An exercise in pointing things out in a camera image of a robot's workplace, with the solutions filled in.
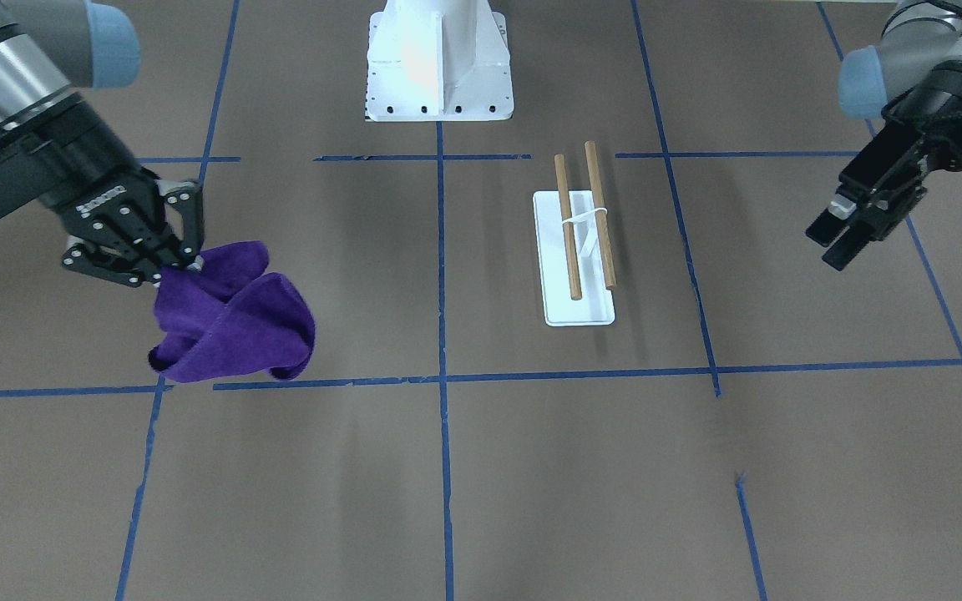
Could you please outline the robot arm holding towel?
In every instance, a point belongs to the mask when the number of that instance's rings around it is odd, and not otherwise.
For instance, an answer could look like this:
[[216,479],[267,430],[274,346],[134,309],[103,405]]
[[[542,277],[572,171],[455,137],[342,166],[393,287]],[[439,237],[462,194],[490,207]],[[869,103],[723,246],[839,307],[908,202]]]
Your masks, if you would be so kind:
[[0,1],[0,220],[37,201],[68,233],[66,270],[137,288],[202,269],[202,187],[139,164]]

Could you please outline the black empty gripper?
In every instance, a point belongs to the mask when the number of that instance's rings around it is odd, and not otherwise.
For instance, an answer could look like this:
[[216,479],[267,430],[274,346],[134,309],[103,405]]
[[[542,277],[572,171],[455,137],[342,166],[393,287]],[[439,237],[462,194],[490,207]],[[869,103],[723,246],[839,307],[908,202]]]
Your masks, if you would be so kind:
[[962,63],[941,63],[882,111],[884,126],[839,176],[832,199],[805,229],[825,247],[822,261],[844,270],[887,225],[855,216],[896,208],[899,194],[936,170],[962,171]]

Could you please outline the black gripper with towel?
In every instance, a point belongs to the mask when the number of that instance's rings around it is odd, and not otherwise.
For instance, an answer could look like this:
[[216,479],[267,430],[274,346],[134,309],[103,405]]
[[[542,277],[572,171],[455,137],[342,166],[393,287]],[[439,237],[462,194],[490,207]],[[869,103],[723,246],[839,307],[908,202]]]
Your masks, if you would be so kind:
[[130,261],[104,248],[165,249],[165,210],[157,187],[165,205],[180,217],[176,265],[202,270],[204,201],[197,179],[157,179],[156,186],[118,135],[96,117],[37,118],[28,123],[27,133],[27,151],[37,164],[30,197],[77,236],[66,240],[61,255],[65,270],[126,288],[158,288],[163,276],[155,263]]

